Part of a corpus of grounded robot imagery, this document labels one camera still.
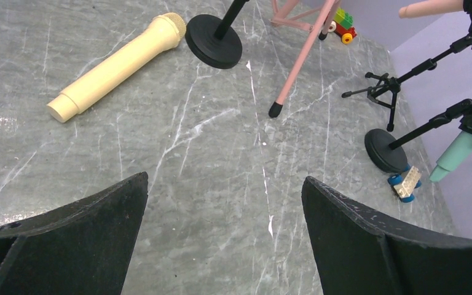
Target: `black rubber tip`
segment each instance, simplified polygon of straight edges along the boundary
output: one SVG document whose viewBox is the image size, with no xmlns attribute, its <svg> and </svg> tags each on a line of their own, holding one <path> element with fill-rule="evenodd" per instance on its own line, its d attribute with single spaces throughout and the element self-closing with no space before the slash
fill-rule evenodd
<svg viewBox="0 0 472 295">
<path fill-rule="evenodd" d="M 402 173 L 408 158 L 402 147 L 394 150 L 388 146 L 395 137 L 382 129 L 372 129 L 364 136 L 364 146 L 372 162 L 384 172 Z"/>
<path fill-rule="evenodd" d="M 281 114 L 281 109 L 283 108 L 282 104 L 279 104 L 274 101 L 269 110 L 269 117 L 276 118 Z"/>
<path fill-rule="evenodd" d="M 229 28 L 222 39 L 214 36 L 221 19 L 200 14 L 187 24 L 186 41 L 190 50 L 202 62 L 217 68 L 230 69 L 242 58 L 243 46 L 238 34 Z"/>
<path fill-rule="evenodd" d="M 328 35 L 328 34 L 319 33 L 318 38 L 319 38 L 319 40 L 323 41 L 323 40 L 326 39 L 327 35 Z"/>
</svg>

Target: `white wheel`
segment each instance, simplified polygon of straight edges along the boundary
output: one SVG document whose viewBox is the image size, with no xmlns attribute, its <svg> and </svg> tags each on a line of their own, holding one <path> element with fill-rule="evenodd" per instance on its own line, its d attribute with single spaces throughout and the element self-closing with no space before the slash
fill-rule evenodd
<svg viewBox="0 0 472 295">
<path fill-rule="evenodd" d="M 328 27 L 328 32 L 333 33 L 337 28 L 337 23 L 335 21 L 332 21 L 330 23 L 330 26 Z"/>
</svg>

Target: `building block toy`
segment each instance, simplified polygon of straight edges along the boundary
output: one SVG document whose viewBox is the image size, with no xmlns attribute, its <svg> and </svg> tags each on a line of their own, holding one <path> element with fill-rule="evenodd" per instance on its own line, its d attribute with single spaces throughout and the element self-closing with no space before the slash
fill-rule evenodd
<svg viewBox="0 0 472 295">
<path fill-rule="evenodd" d="M 401 202 L 409 203 L 415 199 L 413 191 L 422 185 L 420 177 L 419 169 L 408 165 L 402 175 L 397 174 L 388 178 L 388 184 L 399 196 Z"/>
<path fill-rule="evenodd" d="M 345 30 L 350 29 L 353 26 L 353 17 L 342 8 L 337 10 L 334 21 L 345 28 Z"/>
<path fill-rule="evenodd" d="M 334 20 L 328 28 L 329 33 L 336 33 L 341 37 L 343 44 L 350 44 L 353 38 L 357 37 L 353 25 L 353 17 L 345 12 L 344 9 L 339 8 L 337 10 Z M 319 34 L 319 40 L 325 40 L 326 35 L 323 33 Z"/>
</svg>

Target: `wall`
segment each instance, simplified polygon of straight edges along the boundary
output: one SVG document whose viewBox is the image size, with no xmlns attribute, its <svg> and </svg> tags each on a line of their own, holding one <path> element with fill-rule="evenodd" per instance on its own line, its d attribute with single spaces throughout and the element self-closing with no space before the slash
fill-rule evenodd
<svg viewBox="0 0 472 295">
<path fill-rule="evenodd" d="M 449 48 L 467 33 L 470 21 L 464 12 L 446 14 L 391 52 L 397 75 Z M 465 98 L 472 99 L 472 51 L 450 55 L 403 84 L 417 125 L 444 112 Z M 433 165 L 459 133 L 458 121 L 422 136 Z M 461 166 L 439 182 L 454 223 L 464 237 L 472 238 L 472 154 Z"/>
<path fill-rule="evenodd" d="M 323 0 L 302 0 L 310 7 L 322 5 Z M 422 18 L 399 18 L 399 9 L 418 0 L 342 0 L 341 7 L 354 18 L 356 31 L 373 39 L 392 51 L 408 40 L 438 16 Z"/>
</svg>

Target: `green block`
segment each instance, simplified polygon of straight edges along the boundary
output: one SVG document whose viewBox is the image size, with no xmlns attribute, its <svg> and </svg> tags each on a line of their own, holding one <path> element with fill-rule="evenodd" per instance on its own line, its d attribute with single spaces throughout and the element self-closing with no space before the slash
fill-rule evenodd
<svg viewBox="0 0 472 295">
<path fill-rule="evenodd" d="M 350 29 L 353 26 L 353 17 L 342 8 L 337 9 L 334 21 L 345 28 L 345 30 Z"/>
</svg>

